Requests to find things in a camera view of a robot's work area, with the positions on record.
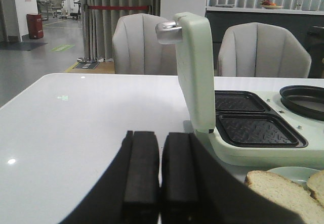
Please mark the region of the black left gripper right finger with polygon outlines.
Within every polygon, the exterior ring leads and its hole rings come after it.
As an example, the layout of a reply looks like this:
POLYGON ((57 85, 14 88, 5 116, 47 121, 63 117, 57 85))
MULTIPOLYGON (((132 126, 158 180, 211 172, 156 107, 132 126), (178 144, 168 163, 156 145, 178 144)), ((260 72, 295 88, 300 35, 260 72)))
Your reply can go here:
POLYGON ((199 199, 189 134, 169 133, 161 167, 162 223, 191 223, 199 199))

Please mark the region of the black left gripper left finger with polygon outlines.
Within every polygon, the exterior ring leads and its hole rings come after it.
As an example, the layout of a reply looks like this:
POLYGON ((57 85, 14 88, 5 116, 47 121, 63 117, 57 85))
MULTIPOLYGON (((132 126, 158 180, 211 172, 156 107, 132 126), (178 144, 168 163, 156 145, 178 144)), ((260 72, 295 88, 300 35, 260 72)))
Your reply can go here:
POLYGON ((156 223, 159 201, 159 149, 151 131, 136 131, 123 202, 124 223, 156 223))

